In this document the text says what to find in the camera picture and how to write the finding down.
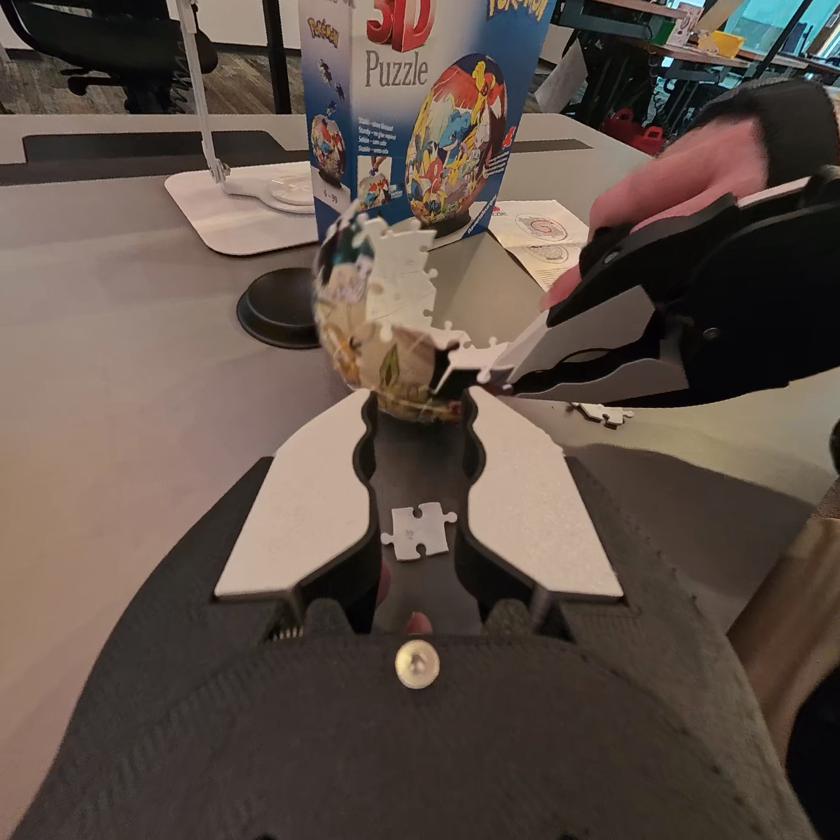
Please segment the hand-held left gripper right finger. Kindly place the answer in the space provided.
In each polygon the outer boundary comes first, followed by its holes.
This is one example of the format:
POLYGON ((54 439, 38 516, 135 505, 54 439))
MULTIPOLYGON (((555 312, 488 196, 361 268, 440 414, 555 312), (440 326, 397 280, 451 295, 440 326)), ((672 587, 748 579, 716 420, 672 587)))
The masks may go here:
POLYGON ((464 394, 458 581, 484 615, 501 601, 546 618, 565 601, 614 604, 624 590, 551 436, 477 385, 464 394))

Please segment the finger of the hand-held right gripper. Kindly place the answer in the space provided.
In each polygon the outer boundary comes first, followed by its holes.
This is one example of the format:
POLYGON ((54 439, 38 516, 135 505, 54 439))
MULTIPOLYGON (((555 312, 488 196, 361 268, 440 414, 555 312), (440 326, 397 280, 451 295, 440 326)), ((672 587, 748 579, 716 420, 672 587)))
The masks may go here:
POLYGON ((664 314, 642 287, 567 318, 571 303, 542 312, 511 342, 507 387, 588 382, 628 362, 664 359, 664 314))
POLYGON ((680 392, 688 387, 686 373, 679 361, 642 359, 623 364, 593 381, 524 385, 518 386, 514 393, 530 400, 623 406, 638 398, 680 392))

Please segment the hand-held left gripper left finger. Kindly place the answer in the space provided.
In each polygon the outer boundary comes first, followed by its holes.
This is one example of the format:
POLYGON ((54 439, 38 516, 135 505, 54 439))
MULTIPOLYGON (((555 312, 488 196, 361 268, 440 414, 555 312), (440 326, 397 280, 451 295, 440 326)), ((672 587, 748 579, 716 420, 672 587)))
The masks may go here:
POLYGON ((214 595, 277 598, 303 616, 319 599, 372 617, 382 577, 375 472, 377 400, 351 393, 276 451, 214 595))

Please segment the white squarish puzzle piece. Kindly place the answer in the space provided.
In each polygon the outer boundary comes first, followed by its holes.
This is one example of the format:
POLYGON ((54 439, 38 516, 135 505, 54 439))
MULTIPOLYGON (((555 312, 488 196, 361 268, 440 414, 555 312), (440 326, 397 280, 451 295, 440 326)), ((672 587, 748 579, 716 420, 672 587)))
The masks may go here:
POLYGON ((439 502, 426 502, 418 507, 392 509, 392 532, 381 534, 381 543, 393 548, 395 558, 400 562, 415 561, 424 556, 433 557, 449 551, 446 527, 456 524, 457 513, 444 512, 439 502))

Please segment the white triangular puzzle piece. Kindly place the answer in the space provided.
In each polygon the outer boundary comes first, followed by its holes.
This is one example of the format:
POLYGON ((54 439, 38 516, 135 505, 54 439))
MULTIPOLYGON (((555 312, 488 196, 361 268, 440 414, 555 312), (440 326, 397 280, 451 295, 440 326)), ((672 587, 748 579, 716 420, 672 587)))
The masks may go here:
POLYGON ((506 383, 513 369, 513 364, 506 362, 510 346, 510 342, 500 343, 496 337, 491 337, 485 348, 460 343, 437 350, 437 356, 443 360, 435 362, 435 373, 429 385, 430 393, 443 398, 448 381, 458 375, 471 376, 469 382, 478 385, 488 385, 497 381, 498 377, 502 383, 506 383))

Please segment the partly built puzzle ball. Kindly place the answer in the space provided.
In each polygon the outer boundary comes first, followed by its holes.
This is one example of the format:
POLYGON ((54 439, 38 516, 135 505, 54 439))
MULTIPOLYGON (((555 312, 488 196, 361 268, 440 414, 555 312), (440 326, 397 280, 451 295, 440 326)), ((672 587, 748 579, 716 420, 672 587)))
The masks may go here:
MULTIPOLYGON (((438 271, 428 265, 434 232, 419 222, 389 225, 351 205, 328 228, 313 266, 313 315, 321 346, 353 391, 369 390, 384 413, 420 424, 453 424, 472 377, 430 393, 436 351, 460 343, 485 348, 469 333, 433 325, 438 271)), ((510 389, 498 377, 490 389, 510 389)))

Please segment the black round ball stand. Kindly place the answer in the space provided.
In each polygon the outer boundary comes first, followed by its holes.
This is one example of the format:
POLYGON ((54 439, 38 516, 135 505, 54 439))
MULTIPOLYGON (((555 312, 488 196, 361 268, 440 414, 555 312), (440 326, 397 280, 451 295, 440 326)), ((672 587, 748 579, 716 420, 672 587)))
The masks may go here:
POLYGON ((320 346, 310 268, 279 268, 259 276, 238 300, 236 316, 247 334, 271 347, 314 350, 320 346))

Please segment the blue puzzle box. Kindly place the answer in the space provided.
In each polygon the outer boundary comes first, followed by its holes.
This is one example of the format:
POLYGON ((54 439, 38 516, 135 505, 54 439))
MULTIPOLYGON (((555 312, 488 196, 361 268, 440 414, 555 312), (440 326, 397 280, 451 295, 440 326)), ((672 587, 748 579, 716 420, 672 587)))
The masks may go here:
POLYGON ((434 247, 487 230, 554 1, 300 1, 319 241, 353 203, 434 247))

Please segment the person's right hand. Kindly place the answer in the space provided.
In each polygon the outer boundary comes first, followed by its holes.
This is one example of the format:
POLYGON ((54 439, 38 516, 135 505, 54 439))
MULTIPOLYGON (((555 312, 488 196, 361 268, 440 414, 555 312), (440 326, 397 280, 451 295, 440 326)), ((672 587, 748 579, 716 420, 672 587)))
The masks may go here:
POLYGON ((591 208, 587 242, 604 228, 639 229, 659 219, 689 216, 722 196, 744 198, 768 184, 760 121, 714 119, 599 195, 591 208))

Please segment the white instruction sheet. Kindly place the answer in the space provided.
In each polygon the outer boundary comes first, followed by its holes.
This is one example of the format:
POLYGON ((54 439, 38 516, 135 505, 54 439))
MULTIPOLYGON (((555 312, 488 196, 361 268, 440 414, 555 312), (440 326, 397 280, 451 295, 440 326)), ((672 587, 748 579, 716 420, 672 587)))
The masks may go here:
POLYGON ((556 200, 499 201, 489 232, 543 291, 578 265, 588 225, 556 200))

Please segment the red containers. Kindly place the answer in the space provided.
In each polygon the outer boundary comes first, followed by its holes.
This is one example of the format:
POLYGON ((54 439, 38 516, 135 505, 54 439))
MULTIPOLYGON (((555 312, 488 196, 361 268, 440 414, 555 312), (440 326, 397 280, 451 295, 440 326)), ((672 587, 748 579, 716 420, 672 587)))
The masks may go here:
POLYGON ((601 132, 651 157, 660 155, 666 145, 663 129, 657 125, 645 128, 635 121, 630 108, 620 109, 605 119, 601 132))

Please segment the background office desks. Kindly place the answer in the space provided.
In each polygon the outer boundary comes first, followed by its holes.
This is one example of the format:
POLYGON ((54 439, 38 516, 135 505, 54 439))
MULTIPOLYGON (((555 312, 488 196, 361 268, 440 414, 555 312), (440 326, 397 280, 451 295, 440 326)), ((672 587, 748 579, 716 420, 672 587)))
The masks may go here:
POLYGON ((620 129, 615 137, 623 142, 649 128, 660 130, 665 140, 680 136, 690 117, 728 90, 723 81, 730 75, 745 81, 751 68, 741 58, 667 45, 666 36, 680 22, 677 9, 666 2, 556 3, 551 24, 570 30, 562 55, 579 49, 586 74, 581 100, 564 110, 603 132, 629 111, 640 130, 620 129))

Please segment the white stand base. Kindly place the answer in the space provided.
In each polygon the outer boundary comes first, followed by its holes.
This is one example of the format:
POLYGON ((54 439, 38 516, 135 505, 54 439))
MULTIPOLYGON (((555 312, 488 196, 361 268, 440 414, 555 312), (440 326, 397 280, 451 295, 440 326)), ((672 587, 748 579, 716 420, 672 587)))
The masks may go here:
POLYGON ((188 72, 206 169, 171 175, 164 187, 204 244, 247 257, 317 241, 310 164, 294 161, 229 168, 217 156, 197 45, 196 15, 175 3, 181 26, 177 61, 188 72))

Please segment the black desk leg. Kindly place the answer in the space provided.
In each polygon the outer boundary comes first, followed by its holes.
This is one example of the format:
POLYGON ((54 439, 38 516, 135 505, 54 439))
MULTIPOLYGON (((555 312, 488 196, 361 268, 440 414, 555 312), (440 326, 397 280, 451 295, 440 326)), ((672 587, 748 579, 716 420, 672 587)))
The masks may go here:
POLYGON ((274 112, 292 114, 280 1, 261 1, 261 6, 266 28, 266 51, 274 112))

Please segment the black office chair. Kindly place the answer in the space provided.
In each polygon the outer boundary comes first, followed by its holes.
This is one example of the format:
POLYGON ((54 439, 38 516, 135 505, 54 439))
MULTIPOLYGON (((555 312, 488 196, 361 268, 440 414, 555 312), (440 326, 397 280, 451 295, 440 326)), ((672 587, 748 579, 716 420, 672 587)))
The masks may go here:
POLYGON ((68 65, 72 93, 120 88, 131 114, 183 112, 190 72, 167 2, 2 1, 2 13, 32 50, 68 65))

